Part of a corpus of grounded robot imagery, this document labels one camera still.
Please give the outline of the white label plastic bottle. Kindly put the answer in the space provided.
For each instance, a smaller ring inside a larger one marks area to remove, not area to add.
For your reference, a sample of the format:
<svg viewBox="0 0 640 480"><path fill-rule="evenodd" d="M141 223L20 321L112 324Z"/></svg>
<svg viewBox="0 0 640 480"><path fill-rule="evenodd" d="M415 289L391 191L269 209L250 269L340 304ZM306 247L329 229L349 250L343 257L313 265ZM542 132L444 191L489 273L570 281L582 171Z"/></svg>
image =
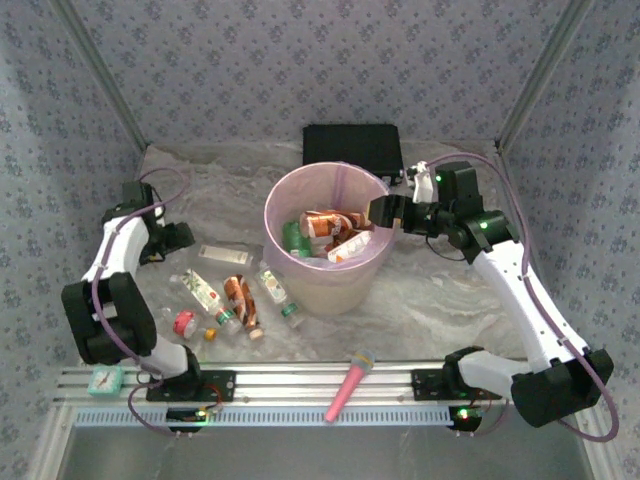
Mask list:
<svg viewBox="0 0 640 480"><path fill-rule="evenodd" d="M327 259L332 263L342 263L364 252L371 241L371 231L356 232L347 240L340 243L327 253Z"/></svg>

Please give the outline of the white packet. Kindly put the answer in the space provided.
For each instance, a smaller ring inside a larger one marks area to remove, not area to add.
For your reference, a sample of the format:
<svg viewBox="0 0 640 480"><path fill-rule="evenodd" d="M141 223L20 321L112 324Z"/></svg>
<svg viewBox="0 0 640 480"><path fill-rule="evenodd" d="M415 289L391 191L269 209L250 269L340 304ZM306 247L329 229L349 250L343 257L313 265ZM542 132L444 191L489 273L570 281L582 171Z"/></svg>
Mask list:
<svg viewBox="0 0 640 480"><path fill-rule="evenodd" d="M254 250L244 245L207 245L202 244L198 256L218 263L249 266L258 260Z"/></svg>

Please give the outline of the brown orange label bottle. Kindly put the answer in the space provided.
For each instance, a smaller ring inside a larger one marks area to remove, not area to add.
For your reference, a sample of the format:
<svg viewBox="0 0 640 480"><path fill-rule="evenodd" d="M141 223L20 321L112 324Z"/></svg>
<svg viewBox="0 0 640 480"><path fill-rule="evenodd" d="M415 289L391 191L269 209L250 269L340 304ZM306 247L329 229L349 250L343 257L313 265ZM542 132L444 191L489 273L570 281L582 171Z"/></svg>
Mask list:
<svg viewBox="0 0 640 480"><path fill-rule="evenodd" d="M246 278L241 274L231 275L224 280L223 288L232 310L249 339L262 338L264 330L259 322L255 300Z"/></svg>
<svg viewBox="0 0 640 480"><path fill-rule="evenodd" d="M350 230L367 230L371 226L365 214L358 212L307 210L299 218L301 235L306 238L333 237Z"/></svg>

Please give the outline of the clear bottle green-white label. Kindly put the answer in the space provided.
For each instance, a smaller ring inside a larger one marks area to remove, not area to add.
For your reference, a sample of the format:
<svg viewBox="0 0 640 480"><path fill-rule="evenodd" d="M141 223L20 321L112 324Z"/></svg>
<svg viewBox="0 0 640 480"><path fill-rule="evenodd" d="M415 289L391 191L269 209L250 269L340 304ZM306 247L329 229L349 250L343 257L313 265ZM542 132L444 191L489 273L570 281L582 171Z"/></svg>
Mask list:
<svg viewBox="0 0 640 480"><path fill-rule="evenodd" d="M240 331L241 325L236 314L226 306L220 294L195 270L188 269L184 273L173 275L171 281L180 281L224 332L233 335Z"/></svg>

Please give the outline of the pink label bottle orange cap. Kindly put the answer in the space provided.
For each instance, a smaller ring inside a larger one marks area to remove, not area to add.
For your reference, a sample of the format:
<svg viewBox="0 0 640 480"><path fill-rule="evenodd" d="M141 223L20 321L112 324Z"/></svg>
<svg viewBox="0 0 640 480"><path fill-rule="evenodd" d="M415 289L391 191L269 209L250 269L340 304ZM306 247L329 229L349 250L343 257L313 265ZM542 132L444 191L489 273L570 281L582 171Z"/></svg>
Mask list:
<svg viewBox="0 0 640 480"><path fill-rule="evenodd" d="M217 337L217 330L207 325L202 316L193 310L163 308L161 313L171 331L184 340L211 343Z"/></svg>

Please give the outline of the pink-lined trash bin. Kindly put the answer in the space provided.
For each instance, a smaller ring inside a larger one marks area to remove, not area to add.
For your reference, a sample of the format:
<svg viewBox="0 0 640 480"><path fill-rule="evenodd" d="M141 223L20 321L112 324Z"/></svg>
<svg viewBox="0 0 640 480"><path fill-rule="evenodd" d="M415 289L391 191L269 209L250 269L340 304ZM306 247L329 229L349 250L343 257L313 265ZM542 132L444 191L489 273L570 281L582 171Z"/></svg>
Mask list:
<svg viewBox="0 0 640 480"><path fill-rule="evenodd" d="M389 187L368 171L344 162L321 162L299 167L271 189L263 208L266 263L286 277L317 278L338 284L377 271L389 256L394 231L376 227L363 254L333 264L321 259L299 259L283 249L282 227L307 210L335 209L363 213L370 201L389 194Z"/></svg>

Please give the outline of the green plastic bottle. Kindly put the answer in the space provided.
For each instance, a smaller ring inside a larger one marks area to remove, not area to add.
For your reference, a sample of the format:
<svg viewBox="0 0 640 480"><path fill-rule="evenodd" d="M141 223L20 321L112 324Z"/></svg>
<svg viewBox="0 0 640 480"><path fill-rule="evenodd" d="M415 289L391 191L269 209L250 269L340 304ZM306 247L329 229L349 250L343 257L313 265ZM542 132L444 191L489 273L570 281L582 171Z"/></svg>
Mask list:
<svg viewBox="0 0 640 480"><path fill-rule="evenodd" d="M290 221L282 228L283 249L298 258L312 257L311 242L301 233L298 221Z"/></svg>

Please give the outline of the beige plastic waste bin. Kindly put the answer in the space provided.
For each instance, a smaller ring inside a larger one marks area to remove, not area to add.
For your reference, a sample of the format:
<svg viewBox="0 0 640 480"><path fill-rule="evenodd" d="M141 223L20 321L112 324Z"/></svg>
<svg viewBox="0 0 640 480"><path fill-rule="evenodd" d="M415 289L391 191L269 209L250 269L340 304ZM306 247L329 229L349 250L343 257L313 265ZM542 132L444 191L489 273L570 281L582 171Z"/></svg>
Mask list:
<svg viewBox="0 0 640 480"><path fill-rule="evenodd" d="M299 304L310 313L328 316L346 313L364 301L390 251L386 247L375 256L368 253L332 263L324 258L297 258L267 247L264 257Z"/></svg>

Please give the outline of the black flat box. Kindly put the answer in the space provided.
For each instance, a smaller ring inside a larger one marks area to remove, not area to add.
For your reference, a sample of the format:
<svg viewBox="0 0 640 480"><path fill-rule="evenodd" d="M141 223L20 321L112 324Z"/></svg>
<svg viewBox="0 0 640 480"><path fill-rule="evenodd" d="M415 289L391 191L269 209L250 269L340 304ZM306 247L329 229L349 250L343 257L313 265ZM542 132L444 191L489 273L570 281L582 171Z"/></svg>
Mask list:
<svg viewBox="0 0 640 480"><path fill-rule="evenodd" d="M404 177L399 130L392 124L312 124L303 128L302 164L344 162L392 185Z"/></svg>

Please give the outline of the clear bottle yellow-green label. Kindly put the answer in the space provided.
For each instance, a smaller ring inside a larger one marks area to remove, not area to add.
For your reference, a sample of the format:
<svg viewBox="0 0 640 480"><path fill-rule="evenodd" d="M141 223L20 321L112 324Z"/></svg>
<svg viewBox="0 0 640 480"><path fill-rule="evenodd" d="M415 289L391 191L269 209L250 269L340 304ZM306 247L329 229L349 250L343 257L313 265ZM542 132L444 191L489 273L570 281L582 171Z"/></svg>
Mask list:
<svg viewBox="0 0 640 480"><path fill-rule="evenodd" d="M288 293L283 282L268 266L263 266L259 270L257 278L281 318L291 328L297 328L304 320L303 314L297 303Z"/></svg>

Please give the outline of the small mint green clock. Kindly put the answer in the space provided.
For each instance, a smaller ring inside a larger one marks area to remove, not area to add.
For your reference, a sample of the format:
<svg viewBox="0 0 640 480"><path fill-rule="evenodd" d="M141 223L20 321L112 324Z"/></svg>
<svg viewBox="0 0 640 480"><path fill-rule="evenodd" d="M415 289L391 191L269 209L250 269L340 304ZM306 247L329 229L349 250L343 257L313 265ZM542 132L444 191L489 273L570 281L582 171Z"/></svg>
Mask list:
<svg viewBox="0 0 640 480"><path fill-rule="evenodd" d="M124 378L120 366L96 367L89 380L87 392L92 397L115 397L120 394Z"/></svg>

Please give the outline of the pink toy microphone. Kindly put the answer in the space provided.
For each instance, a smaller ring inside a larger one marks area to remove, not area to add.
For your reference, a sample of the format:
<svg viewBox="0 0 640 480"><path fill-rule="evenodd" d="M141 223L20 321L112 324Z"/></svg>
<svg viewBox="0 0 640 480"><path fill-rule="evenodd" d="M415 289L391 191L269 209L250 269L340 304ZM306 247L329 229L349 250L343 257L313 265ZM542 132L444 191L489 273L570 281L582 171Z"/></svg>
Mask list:
<svg viewBox="0 0 640 480"><path fill-rule="evenodd" d="M360 382L374 367L375 360L375 355L369 350L361 350L352 357L349 370L325 413L326 422L333 423L338 418Z"/></svg>

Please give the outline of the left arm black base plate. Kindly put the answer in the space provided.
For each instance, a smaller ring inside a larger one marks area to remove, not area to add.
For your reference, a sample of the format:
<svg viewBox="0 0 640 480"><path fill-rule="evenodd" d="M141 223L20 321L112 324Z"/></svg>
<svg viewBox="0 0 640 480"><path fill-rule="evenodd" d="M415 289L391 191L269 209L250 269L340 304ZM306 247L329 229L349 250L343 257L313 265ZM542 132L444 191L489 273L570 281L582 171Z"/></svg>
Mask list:
<svg viewBox="0 0 640 480"><path fill-rule="evenodd" d="M236 372L233 370L204 370L198 379L186 375L164 380L159 387L148 389L149 402L199 402L215 404L234 399Z"/></svg>

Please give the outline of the aluminium frame post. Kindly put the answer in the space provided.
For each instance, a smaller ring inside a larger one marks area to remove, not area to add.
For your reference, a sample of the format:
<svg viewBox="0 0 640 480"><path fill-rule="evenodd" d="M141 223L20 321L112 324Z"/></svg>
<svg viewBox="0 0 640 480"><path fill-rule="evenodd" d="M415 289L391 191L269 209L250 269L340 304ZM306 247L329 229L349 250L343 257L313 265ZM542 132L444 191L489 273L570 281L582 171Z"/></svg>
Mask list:
<svg viewBox="0 0 640 480"><path fill-rule="evenodd" d="M504 156L527 122L538 99L596 0L569 0L524 83L499 135L496 151Z"/></svg>
<svg viewBox="0 0 640 480"><path fill-rule="evenodd" d="M48 0L56 17L75 45L79 55L89 69L94 81L104 94L107 103L122 125L127 136L142 153L148 142L118 88L116 79L104 61L89 30L71 0Z"/></svg>

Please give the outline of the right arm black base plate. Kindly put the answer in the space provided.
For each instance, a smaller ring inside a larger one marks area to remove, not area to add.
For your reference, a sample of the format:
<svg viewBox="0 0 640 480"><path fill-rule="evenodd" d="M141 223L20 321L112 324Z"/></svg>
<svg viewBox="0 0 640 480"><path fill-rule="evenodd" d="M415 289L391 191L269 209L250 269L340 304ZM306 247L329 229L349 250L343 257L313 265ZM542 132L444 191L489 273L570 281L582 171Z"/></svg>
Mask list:
<svg viewBox="0 0 640 480"><path fill-rule="evenodd" d="M499 395L469 387L446 369L415 369L410 373L411 388L416 401L498 400Z"/></svg>

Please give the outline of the aluminium mounting rail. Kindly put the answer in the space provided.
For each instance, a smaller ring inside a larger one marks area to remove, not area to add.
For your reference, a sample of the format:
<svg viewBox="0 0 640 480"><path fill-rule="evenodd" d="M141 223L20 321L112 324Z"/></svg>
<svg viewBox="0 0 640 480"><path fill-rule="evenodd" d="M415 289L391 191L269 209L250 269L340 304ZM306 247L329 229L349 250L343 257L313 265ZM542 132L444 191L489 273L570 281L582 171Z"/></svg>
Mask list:
<svg viewBox="0 0 640 480"><path fill-rule="evenodd" d="M435 370L440 361L382 361L362 380L349 404L351 406L414 405L412 372ZM349 369L347 362L302 363L204 363L205 370L232 371L234 381L233 406L320 406L327 407ZM139 380L132 367L123 369L123 386L116 396L94 398L88 393L93 369L88 366L62 370L51 399L56 404L74 406L124 406Z"/></svg>

